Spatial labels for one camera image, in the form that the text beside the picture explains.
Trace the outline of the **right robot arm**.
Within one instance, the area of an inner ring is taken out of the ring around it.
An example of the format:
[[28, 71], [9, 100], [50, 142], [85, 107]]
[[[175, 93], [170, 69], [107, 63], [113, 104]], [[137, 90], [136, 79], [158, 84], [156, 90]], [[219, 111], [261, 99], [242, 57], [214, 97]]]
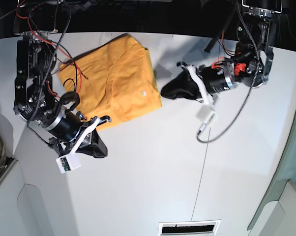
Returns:
[[69, 58], [65, 65], [74, 67], [74, 76], [67, 78], [73, 82], [73, 88], [59, 96], [53, 91], [52, 71], [58, 60], [57, 52], [63, 49], [61, 42], [49, 40], [47, 31], [42, 31], [33, 21], [38, 9], [47, 10], [48, 5], [61, 6], [67, 12], [68, 28], [71, 20], [69, 4], [64, 0], [44, 1], [41, 3], [20, 3], [25, 10], [16, 11], [17, 19], [25, 19], [29, 31], [22, 32], [23, 38], [17, 42], [16, 79], [14, 113], [25, 120], [27, 124], [33, 121], [52, 134], [52, 138], [43, 142], [62, 156], [68, 154], [77, 145], [77, 153], [86, 154], [94, 158], [104, 158], [108, 150], [99, 137], [96, 128], [92, 128], [81, 142], [82, 136], [95, 119], [87, 119], [81, 112], [73, 113], [80, 102], [77, 85], [83, 73], [70, 53], [65, 50]]

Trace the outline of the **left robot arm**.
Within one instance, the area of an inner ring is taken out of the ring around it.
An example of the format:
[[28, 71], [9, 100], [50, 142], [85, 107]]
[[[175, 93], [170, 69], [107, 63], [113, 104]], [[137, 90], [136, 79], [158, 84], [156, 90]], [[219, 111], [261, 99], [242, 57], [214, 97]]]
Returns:
[[238, 14], [235, 50], [227, 50], [222, 43], [226, 57], [218, 58], [211, 66], [201, 65], [195, 69], [209, 95], [235, 89], [239, 84], [258, 88], [268, 83], [277, 24], [273, 15], [281, 13], [281, 2], [242, 0], [233, 5], [220, 34], [224, 37], [233, 15]]

